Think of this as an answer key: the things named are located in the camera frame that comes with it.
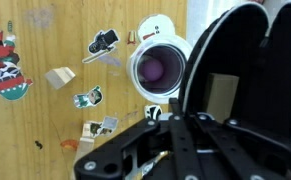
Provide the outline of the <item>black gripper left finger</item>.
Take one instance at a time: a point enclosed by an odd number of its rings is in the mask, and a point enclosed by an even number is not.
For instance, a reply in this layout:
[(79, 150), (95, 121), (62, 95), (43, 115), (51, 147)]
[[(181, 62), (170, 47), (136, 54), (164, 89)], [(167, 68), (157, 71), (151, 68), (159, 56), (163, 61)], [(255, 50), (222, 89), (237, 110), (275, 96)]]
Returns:
[(80, 158), (76, 180), (123, 180), (169, 149), (169, 122), (142, 119)]

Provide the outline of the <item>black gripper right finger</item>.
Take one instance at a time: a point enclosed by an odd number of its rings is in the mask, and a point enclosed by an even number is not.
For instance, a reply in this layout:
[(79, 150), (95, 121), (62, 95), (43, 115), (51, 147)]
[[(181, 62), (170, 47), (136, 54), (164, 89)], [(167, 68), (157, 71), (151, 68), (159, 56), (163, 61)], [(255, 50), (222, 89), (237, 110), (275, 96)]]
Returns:
[(291, 140), (236, 119), (217, 122), (205, 112), (184, 112), (169, 100), (170, 131), (179, 178), (291, 180)]

